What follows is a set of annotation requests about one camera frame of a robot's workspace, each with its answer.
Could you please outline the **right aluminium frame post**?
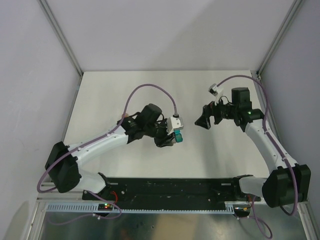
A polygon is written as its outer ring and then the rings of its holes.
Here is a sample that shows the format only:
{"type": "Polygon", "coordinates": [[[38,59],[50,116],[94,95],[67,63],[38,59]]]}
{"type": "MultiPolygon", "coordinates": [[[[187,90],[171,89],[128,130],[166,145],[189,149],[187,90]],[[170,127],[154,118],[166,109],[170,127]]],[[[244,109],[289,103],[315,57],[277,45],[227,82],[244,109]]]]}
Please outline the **right aluminium frame post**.
{"type": "Polygon", "coordinates": [[[262,61],[260,62],[257,70],[255,71],[255,75],[258,77],[259,80],[262,78],[262,73],[264,72],[266,66],[272,59],[276,50],[279,48],[281,42],[283,41],[284,37],[286,36],[287,32],[289,31],[291,25],[293,24],[295,18],[297,17],[300,9],[302,8],[305,2],[305,0],[294,0],[292,2],[262,61]]]}

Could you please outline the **left aluminium frame post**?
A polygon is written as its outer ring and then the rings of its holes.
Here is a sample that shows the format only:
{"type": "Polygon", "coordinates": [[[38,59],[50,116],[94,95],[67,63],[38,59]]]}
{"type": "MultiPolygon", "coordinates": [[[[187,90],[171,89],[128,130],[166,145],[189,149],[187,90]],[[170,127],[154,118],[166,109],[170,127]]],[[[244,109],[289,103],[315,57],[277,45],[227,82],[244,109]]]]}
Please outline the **left aluminium frame post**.
{"type": "Polygon", "coordinates": [[[65,34],[63,33],[63,30],[58,23],[55,14],[53,13],[49,3],[47,0],[37,0],[41,10],[43,11],[44,16],[46,17],[48,23],[50,24],[55,36],[57,37],[58,41],[60,42],[66,56],[68,57],[71,65],[77,72],[77,74],[82,77],[84,72],[74,54],[74,51],[72,50],[67,38],[65,37],[65,34]]]}

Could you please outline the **aluminium frame post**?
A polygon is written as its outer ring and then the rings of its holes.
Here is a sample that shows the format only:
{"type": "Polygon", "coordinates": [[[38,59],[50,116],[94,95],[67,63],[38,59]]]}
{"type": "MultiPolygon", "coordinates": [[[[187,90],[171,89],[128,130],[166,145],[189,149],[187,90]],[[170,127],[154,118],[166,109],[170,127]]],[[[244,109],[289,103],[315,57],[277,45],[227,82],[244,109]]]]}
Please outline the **aluminium frame post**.
{"type": "Polygon", "coordinates": [[[279,48],[281,42],[283,41],[284,37],[286,36],[287,32],[289,31],[291,25],[293,24],[295,18],[297,17],[300,9],[302,8],[305,2],[305,0],[294,0],[292,2],[262,61],[260,62],[257,70],[255,71],[255,75],[258,77],[259,80],[262,78],[262,73],[264,72],[266,66],[272,59],[276,50],[279,48]]]}
{"type": "Polygon", "coordinates": [[[44,16],[46,17],[48,23],[50,24],[55,36],[57,37],[58,41],[60,42],[66,56],[68,57],[71,65],[77,72],[77,74],[82,77],[84,72],[74,54],[74,51],[72,50],[67,38],[65,37],[65,34],[63,33],[63,30],[58,23],[55,14],[53,13],[49,3],[47,0],[37,0],[41,10],[43,11],[44,16]]]}

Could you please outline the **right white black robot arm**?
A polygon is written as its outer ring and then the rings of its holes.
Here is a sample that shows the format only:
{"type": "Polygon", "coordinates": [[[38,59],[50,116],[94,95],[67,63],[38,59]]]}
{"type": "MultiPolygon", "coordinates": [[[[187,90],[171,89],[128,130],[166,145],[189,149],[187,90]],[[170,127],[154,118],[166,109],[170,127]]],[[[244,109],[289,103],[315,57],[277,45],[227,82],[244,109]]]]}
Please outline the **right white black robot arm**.
{"type": "Polygon", "coordinates": [[[247,87],[233,88],[231,102],[228,103],[223,101],[221,87],[213,84],[208,91],[215,96],[215,100],[203,106],[195,125],[210,129],[210,118],[214,118],[215,125],[223,119],[233,120],[253,141],[269,171],[267,178],[253,175],[238,177],[239,183],[231,187],[232,197],[241,201],[250,194],[263,198],[271,208],[305,202],[308,198],[311,170],[306,164],[300,165],[290,156],[276,139],[263,112],[252,108],[250,90],[247,87]]]}

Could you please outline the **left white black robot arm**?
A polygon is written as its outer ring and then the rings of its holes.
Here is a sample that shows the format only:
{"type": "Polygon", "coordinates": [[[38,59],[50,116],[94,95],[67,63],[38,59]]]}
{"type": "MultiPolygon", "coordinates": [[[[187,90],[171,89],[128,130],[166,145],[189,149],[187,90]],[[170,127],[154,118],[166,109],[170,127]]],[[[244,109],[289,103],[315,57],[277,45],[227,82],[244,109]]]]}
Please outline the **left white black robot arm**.
{"type": "Polygon", "coordinates": [[[99,199],[111,194],[108,178],[101,172],[83,170],[83,166],[100,155],[120,146],[128,145],[144,136],[154,140],[158,148],[171,147],[182,141],[183,123],[178,114],[164,117],[162,110],[150,103],[142,111],[125,115],[108,131],[86,142],[66,145],[63,141],[53,145],[44,166],[59,193],[73,189],[93,192],[99,199]]]}

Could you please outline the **teal pill box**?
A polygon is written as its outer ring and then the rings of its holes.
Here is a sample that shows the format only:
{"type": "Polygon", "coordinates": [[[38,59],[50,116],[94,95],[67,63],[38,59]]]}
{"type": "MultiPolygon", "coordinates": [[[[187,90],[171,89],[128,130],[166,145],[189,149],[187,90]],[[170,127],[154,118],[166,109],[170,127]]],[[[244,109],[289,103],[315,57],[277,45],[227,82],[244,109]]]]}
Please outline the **teal pill box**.
{"type": "Polygon", "coordinates": [[[181,143],[183,141],[183,136],[180,130],[174,130],[174,139],[176,143],[181,143]]]}

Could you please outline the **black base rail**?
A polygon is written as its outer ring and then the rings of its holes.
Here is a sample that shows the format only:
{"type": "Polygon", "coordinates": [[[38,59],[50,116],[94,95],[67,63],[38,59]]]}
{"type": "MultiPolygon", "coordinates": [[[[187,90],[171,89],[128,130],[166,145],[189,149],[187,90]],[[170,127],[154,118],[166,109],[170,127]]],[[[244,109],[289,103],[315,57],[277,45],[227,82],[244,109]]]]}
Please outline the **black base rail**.
{"type": "Polygon", "coordinates": [[[119,207],[218,207],[248,202],[254,197],[240,190],[239,178],[109,178],[99,194],[119,207]]]}

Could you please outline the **clear pill bottle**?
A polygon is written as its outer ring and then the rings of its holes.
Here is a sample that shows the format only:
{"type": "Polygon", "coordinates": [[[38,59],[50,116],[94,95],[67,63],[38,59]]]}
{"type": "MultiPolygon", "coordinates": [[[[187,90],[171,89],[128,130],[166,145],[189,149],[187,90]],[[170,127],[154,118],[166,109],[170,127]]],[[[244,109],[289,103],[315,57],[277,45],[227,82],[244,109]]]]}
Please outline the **clear pill bottle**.
{"type": "Polygon", "coordinates": [[[122,118],[127,118],[129,115],[127,113],[123,114],[121,117],[122,118]]]}

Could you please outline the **shiny metal base plate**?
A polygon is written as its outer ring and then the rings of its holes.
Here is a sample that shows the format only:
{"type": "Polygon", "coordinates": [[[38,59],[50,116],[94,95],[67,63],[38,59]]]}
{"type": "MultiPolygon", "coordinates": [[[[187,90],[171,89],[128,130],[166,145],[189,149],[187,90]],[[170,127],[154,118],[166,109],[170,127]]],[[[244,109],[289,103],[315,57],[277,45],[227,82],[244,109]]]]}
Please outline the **shiny metal base plate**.
{"type": "Polygon", "coordinates": [[[224,214],[123,214],[116,219],[78,213],[45,216],[41,240],[262,240],[254,219],[224,214]]]}

